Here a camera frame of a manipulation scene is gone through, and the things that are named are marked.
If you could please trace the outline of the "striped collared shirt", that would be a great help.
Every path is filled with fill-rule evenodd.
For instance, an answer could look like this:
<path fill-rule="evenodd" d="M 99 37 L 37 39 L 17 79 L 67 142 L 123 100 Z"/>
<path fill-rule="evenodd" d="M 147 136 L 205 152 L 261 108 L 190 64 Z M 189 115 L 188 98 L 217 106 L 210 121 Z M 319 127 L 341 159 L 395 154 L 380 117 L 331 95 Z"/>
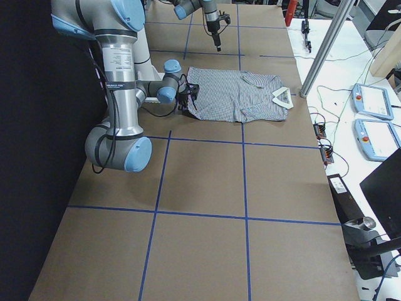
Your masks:
<path fill-rule="evenodd" d="M 284 121 L 294 107 L 289 88 L 277 75 L 192 66 L 187 79 L 199 85 L 197 99 L 189 101 L 187 106 L 199 120 Z"/>

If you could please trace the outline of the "red cylinder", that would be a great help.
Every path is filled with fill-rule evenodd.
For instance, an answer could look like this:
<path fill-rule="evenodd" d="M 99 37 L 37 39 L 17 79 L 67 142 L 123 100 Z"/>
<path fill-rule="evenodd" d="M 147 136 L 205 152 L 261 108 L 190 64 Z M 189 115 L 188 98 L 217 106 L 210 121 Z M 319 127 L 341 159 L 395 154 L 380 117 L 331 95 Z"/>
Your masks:
<path fill-rule="evenodd" d="M 293 19 L 294 13 L 296 11 L 297 4 L 298 4 L 297 0 L 289 0 L 286 14 L 284 17 L 284 22 L 287 27 L 289 27 L 291 25 L 291 21 Z"/>

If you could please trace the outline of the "black handheld gripper stick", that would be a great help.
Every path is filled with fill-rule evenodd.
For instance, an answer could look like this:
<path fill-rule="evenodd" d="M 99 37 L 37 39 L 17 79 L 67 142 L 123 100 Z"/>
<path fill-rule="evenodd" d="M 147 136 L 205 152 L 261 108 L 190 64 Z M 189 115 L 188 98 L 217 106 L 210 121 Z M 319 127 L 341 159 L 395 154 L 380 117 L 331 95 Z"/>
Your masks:
<path fill-rule="evenodd" d="M 301 32 L 304 36 L 304 42 L 305 42 L 305 48 L 308 50 L 309 53 L 311 53 L 311 41 L 308 38 L 308 35 L 310 33 L 310 26 L 309 26 L 309 21 L 308 18 L 305 18 L 302 23 L 301 23 Z"/>

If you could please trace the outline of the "upper small circuit board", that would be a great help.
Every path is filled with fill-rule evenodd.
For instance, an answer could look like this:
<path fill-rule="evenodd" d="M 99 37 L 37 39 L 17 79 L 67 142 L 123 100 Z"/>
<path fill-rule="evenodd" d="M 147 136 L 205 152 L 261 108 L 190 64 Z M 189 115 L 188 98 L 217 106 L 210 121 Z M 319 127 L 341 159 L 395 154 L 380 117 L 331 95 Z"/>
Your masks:
<path fill-rule="evenodd" d="M 313 124 L 313 129 L 315 131 L 315 135 L 318 140 L 326 138 L 326 131 L 325 131 L 326 125 L 325 124 L 315 123 L 315 124 Z"/>

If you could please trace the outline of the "small circuit board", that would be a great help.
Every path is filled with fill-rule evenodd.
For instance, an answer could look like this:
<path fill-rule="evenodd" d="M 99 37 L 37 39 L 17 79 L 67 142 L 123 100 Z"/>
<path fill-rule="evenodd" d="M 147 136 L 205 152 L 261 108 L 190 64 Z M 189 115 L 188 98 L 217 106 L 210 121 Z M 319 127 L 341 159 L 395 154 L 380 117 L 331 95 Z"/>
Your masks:
<path fill-rule="evenodd" d="M 315 131 L 315 135 L 318 140 L 326 138 L 326 131 L 325 131 L 326 125 L 325 124 L 315 123 L 315 124 L 313 124 L 313 129 Z"/>
<path fill-rule="evenodd" d="M 320 154 L 325 166 L 334 163 L 333 149 L 330 146 L 322 145 L 320 147 Z"/>

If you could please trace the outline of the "lower small circuit board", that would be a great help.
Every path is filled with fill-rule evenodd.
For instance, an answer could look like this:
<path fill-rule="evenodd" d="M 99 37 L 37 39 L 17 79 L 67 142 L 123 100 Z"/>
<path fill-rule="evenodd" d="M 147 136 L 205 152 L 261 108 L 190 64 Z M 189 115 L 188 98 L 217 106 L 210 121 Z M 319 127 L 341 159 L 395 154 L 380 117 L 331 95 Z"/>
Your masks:
<path fill-rule="evenodd" d="M 325 166 L 334 163 L 333 149 L 330 146 L 322 145 L 320 147 L 320 154 Z"/>

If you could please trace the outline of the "upper blue teach pendant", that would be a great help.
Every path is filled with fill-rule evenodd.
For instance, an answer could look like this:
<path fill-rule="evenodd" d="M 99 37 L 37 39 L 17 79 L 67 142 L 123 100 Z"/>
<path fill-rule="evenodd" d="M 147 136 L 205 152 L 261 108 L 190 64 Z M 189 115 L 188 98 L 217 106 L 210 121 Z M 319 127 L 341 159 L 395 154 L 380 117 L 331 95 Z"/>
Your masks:
<path fill-rule="evenodd" d="M 393 120 L 388 92 L 384 88 L 356 83 L 352 89 L 353 106 L 357 113 Z"/>

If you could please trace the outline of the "blue teach pendant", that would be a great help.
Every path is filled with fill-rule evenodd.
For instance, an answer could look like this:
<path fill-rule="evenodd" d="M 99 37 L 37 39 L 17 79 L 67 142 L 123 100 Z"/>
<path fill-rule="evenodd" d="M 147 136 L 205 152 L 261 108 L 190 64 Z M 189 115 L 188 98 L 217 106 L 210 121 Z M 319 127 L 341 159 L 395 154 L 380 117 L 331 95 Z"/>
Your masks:
<path fill-rule="evenodd" d="M 400 148 L 400 138 L 387 120 L 356 119 L 356 139 L 369 161 L 383 162 Z"/>
<path fill-rule="evenodd" d="M 357 113 L 393 120 L 388 92 L 384 88 L 356 83 L 352 89 L 353 106 Z"/>

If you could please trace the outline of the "lower blue teach pendant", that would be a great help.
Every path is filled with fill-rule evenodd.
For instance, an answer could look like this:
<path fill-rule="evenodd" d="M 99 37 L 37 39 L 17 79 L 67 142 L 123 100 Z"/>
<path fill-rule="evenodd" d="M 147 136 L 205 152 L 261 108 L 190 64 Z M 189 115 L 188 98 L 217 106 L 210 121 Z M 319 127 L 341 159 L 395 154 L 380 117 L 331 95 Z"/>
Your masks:
<path fill-rule="evenodd" d="M 369 161 L 383 162 L 400 148 L 400 138 L 387 120 L 356 119 L 356 139 Z"/>

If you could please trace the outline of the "black box with label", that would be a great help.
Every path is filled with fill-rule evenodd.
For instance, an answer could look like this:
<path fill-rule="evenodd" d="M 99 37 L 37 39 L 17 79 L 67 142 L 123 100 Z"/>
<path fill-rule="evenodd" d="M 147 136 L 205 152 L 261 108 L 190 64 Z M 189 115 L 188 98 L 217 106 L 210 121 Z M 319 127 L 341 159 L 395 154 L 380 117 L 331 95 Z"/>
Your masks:
<path fill-rule="evenodd" d="M 359 205 L 339 174 L 327 176 L 336 213 L 341 224 L 364 216 Z"/>

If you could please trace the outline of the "black monitor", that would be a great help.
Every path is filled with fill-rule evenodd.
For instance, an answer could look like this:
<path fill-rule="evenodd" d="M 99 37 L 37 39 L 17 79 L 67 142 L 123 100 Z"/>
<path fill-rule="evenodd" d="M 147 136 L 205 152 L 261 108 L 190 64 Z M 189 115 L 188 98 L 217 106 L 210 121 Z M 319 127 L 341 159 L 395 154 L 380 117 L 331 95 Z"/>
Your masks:
<path fill-rule="evenodd" d="M 393 239 L 400 236 L 400 149 L 383 161 L 361 183 L 362 192 L 382 225 Z"/>

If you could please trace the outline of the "silver metal cylinder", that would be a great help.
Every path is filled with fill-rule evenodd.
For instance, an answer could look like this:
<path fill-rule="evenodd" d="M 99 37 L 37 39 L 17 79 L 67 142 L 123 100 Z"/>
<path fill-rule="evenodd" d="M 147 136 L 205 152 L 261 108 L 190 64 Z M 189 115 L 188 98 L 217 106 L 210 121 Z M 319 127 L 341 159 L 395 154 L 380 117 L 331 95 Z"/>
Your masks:
<path fill-rule="evenodd" d="M 364 216 L 362 218 L 362 228 L 365 231 L 373 230 L 376 227 L 376 225 L 377 224 L 376 224 L 376 222 L 375 222 L 375 220 L 373 218 L 368 217 L 368 216 Z"/>

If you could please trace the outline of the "black monitor stand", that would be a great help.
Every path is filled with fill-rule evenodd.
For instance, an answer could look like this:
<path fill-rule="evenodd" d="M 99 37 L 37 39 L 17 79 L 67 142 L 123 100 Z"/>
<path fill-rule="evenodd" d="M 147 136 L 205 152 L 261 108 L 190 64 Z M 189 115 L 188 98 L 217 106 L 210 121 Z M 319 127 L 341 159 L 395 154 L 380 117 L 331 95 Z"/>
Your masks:
<path fill-rule="evenodd" d="M 397 277 L 400 265 L 393 260 L 393 251 L 400 251 L 400 237 L 384 240 L 375 230 L 363 230 L 355 225 L 341 226 L 351 263 L 363 280 L 377 277 Z"/>

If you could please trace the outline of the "aluminium frame post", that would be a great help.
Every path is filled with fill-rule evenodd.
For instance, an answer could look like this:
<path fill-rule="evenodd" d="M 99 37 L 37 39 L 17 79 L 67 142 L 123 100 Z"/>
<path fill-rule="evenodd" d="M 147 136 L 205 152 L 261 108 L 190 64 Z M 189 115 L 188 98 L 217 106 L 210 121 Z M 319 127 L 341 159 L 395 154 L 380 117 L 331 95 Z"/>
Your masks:
<path fill-rule="evenodd" d="M 319 74 L 321 68 L 323 67 L 326 57 L 328 56 L 328 54 L 336 40 L 336 37 L 338 36 L 340 30 L 342 29 L 342 26 L 343 26 L 344 22 L 346 21 L 347 16 L 349 15 L 349 13 L 353 7 L 353 4 L 354 4 L 354 1 L 352 1 L 352 0 L 341 1 L 340 5 L 338 7 L 338 10 L 330 23 L 328 31 L 325 34 L 322 44 L 321 44 L 321 46 L 317 52 L 317 55 L 313 61 L 313 64 L 312 64 L 312 66 L 305 78 L 305 81 L 301 87 L 299 94 L 302 98 L 306 98 L 308 96 L 315 80 L 318 77 L 318 74 Z"/>

